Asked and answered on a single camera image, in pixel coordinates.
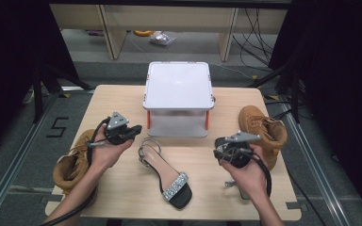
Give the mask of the tan suede boot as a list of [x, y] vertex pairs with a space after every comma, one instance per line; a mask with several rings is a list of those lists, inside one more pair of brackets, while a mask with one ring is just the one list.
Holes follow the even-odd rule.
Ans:
[[83, 132], [72, 149], [63, 155], [54, 167], [54, 183], [65, 195], [74, 189], [90, 167], [86, 142], [92, 139], [93, 134], [93, 129]]
[[253, 141], [253, 144], [262, 148], [268, 170], [272, 170], [276, 165], [280, 150], [288, 139], [288, 132], [284, 123], [265, 116], [254, 105], [246, 105], [239, 112], [239, 129], [260, 136], [260, 140]]

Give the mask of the black curtain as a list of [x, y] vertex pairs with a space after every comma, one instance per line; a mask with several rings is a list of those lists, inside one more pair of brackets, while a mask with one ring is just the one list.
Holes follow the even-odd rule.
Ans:
[[0, 0], [0, 137], [37, 71], [78, 77], [49, 1]]
[[299, 40], [305, 97], [362, 199], [362, 0], [291, 0], [271, 67], [284, 65]]

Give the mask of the clear plastic bag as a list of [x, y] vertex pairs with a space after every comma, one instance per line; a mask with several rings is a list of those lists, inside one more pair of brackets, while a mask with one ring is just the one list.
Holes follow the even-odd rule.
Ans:
[[176, 40], [176, 37], [170, 36], [162, 31], [154, 32], [150, 36], [150, 42], [155, 45], [169, 46]]

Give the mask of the person's left hand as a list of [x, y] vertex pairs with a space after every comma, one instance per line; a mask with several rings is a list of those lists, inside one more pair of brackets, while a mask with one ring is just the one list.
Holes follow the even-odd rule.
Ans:
[[113, 167], [119, 160], [122, 153], [131, 147], [133, 139], [128, 139], [120, 145], [105, 143], [92, 149], [90, 170], [93, 172], [102, 171]]

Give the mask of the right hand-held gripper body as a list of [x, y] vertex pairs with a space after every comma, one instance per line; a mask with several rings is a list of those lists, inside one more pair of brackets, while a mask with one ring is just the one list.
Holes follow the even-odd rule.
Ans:
[[249, 146], [251, 141], [260, 140], [260, 135], [238, 131], [234, 135], [226, 137], [224, 148], [224, 160], [236, 168], [242, 168], [248, 164], [253, 154]]

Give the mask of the aluminium floor rail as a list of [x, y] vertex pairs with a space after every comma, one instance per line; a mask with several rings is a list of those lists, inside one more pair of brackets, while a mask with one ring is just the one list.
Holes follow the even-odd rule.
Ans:
[[335, 190], [331, 187], [328, 178], [326, 177], [320, 162], [315, 156], [300, 123], [298, 123], [292, 115], [292, 106], [287, 104], [287, 98], [281, 96], [281, 107], [286, 111], [288, 125], [291, 127], [291, 131], [295, 136], [300, 149], [304, 155], [307, 165], [314, 177], [314, 180], [319, 188], [319, 191], [328, 207], [328, 210], [337, 226], [351, 226], [351, 222], [348, 220], [347, 215], [337, 198]]
[[0, 207], [8, 194], [9, 188], [12, 185], [13, 180], [18, 175], [25, 159], [27, 158], [29, 151], [32, 145], [35, 142], [35, 139], [41, 130], [43, 123], [46, 120], [47, 114], [49, 113], [51, 107], [57, 100], [57, 94], [51, 94], [42, 108], [42, 113], [40, 117], [32, 124], [31, 128], [28, 130], [22, 145], [20, 146], [17, 153], [14, 155], [8, 169], [6, 170], [3, 178], [0, 180]]

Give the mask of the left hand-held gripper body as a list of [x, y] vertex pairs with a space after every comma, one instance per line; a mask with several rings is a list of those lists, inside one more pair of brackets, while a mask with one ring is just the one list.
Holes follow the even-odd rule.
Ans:
[[114, 112], [107, 122], [105, 128], [105, 137], [107, 141], [113, 145], [125, 143], [128, 134], [132, 134], [130, 128], [127, 126], [129, 119], [125, 118], [119, 112]]

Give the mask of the beige wooden desk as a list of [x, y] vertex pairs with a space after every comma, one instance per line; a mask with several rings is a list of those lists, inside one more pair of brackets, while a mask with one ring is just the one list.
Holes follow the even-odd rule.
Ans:
[[209, 32], [217, 35], [220, 58], [226, 61], [232, 35], [254, 31], [277, 35], [287, 12], [284, 9], [195, 8], [52, 4], [62, 29], [101, 30], [108, 54], [119, 57], [128, 30]]

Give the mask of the black metal stand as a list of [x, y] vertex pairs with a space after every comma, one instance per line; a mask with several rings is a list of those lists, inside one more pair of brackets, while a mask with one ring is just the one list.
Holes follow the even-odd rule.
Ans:
[[299, 123], [299, 114], [298, 114], [298, 103], [299, 103], [299, 81], [300, 77], [297, 71], [293, 66], [290, 66], [288, 63], [282, 67], [272, 71], [266, 76], [257, 79], [253, 84], [249, 85], [249, 88], [258, 88], [261, 85], [266, 84], [275, 77], [279, 77], [277, 84], [275, 85], [275, 91], [278, 94], [289, 94], [291, 100], [291, 115], [292, 118]]
[[63, 91], [63, 88], [58, 83], [59, 78], [63, 78], [83, 90], [93, 90], [93, 86], [82, 82], [78, 78], [77, 73], [66, 73], [57, 67], [47, 64], [38, 65], [32, 75], [35, 102], [34, 122], [37, 122], [43, 113], [41, 85], [44, 85], [49, 93], [59, 94]]

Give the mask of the person's right hand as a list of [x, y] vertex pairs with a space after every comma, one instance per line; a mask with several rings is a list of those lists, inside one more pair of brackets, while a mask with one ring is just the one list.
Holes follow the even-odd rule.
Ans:
[[251, 144], [253, 159], [243, 168], [236, 168], [231, 163], [220, 161], [221, 166], [230, 173], [238, 188], [247, 194], [252, 202], [262, 202], [269, 198], [267, 180], [263, 168], [267, 163], [263, 158], [261, 147]]

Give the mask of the white shoe rack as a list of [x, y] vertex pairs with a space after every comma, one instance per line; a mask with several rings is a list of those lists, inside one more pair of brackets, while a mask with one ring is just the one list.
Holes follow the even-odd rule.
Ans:
[[214, 107], [205, 62], [151, 62], [142, 106], [151, 137], [206, 137]]

